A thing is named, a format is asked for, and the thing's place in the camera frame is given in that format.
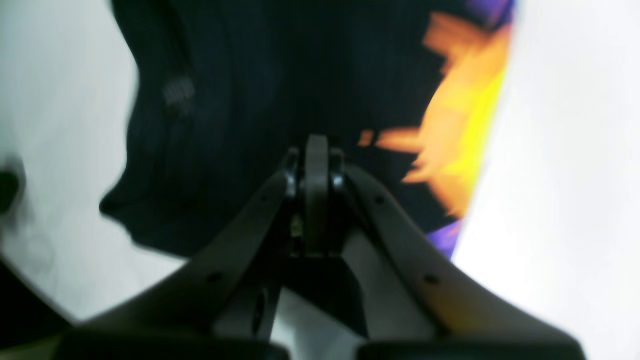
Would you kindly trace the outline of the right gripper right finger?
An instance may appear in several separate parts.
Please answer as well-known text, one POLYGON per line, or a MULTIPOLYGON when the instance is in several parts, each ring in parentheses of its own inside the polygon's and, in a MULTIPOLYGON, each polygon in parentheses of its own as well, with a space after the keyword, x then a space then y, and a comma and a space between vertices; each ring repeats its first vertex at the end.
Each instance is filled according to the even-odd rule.
POLYGON ((357 360, 583 360, 579 342, 487 290, 435 248, 379 180, 317 137, 318 225, 342 200, 362 221, 341 257, 358 281, 357 360))

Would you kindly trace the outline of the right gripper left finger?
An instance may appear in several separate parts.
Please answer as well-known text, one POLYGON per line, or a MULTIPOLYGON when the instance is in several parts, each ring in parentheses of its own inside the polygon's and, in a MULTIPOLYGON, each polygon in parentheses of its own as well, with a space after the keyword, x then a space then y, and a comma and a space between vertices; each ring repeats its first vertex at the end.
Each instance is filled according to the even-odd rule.
POLYGON ((282 285, 319 253, 319 137, 291 148, 182 268, 66 333, 55 360, 288 360, 270 342, 282 285))

